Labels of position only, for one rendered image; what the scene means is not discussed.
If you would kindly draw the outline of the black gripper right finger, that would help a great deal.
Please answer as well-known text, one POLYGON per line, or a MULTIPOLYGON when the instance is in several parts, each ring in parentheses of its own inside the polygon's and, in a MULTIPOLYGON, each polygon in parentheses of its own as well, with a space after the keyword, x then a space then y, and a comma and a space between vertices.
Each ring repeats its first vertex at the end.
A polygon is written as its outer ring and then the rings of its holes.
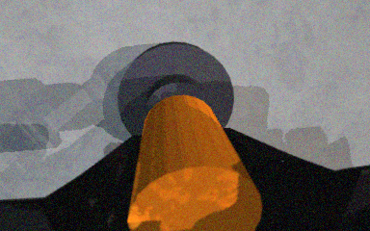
POLYGON ((370 166, 331 170, 223 129, 259 190, 255 231, 352 231, 370 204, 370 166))

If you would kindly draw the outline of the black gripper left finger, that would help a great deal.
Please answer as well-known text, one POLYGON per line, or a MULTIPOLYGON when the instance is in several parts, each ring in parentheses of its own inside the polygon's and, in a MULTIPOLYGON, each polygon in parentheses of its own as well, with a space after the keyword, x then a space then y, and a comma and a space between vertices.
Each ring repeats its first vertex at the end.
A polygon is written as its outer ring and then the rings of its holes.
POLYGON ((141 135, 46 197, 0 200, 0 231, 130 231, 141 135))

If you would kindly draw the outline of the orange knob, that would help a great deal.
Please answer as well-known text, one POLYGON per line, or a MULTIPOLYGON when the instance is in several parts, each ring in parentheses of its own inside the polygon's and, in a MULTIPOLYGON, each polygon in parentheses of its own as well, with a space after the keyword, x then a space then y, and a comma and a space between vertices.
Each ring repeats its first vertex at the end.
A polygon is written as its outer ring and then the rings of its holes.
POLYGON ((259 190, 204 101, 163 99, 148 112, 130 202, 130 231, 255 231, 259 190))

